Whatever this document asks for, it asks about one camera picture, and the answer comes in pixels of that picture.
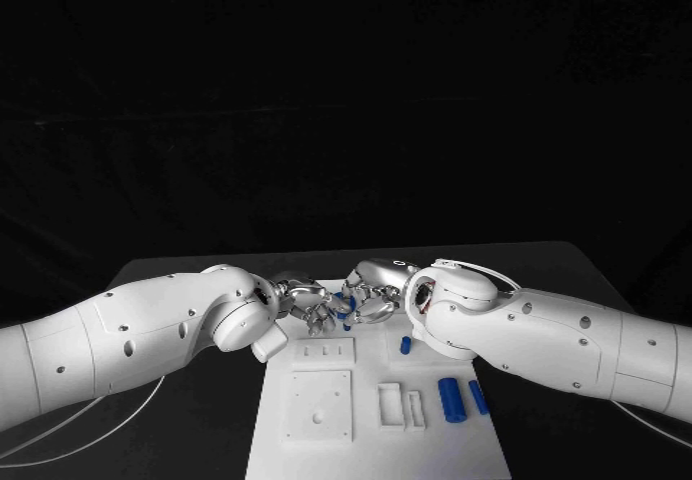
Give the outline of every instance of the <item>white arm segment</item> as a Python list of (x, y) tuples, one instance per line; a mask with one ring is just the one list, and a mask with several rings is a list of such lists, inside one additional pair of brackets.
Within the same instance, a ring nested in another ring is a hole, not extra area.
[(128, 283), (1, 329), (0, 431), (64, 405), (144, 385), (211, 345), (227, 352), (252, 344), (265, 362), (286, 343), (276, 312), (269, 283), (224, 267)]
[[(415, 292), (435, 282), (420, 314)], [(488, 279), (431, 267), (410, 279), (413, 337), (455, 358), (556, 390), (638, 405), (692, 423), (692, 329), (530, 289), (497, 296)]]

